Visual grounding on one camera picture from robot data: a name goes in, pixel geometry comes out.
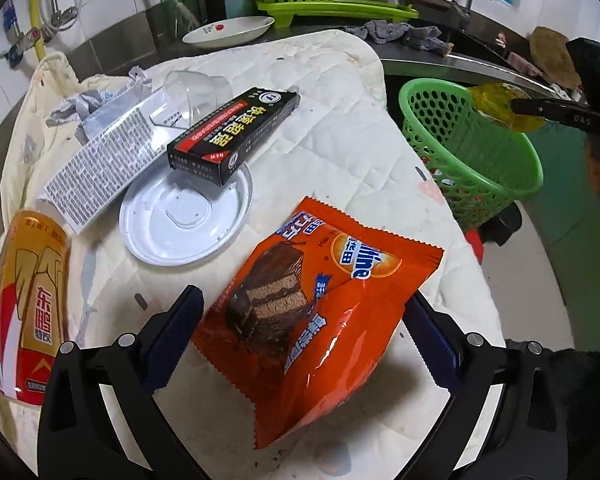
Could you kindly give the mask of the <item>person's right hand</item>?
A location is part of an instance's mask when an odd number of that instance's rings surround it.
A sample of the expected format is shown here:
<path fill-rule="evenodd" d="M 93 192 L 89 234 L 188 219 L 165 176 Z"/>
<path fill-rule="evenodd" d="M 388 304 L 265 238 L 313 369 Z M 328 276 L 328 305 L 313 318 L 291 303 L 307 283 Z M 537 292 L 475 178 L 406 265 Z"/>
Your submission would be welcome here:
<path fill-rule="evenodd" d="M 593 192 L 600 197 L 600 160 L 594 156 L 591 138 L 585 138 L 585 165 Z"/>

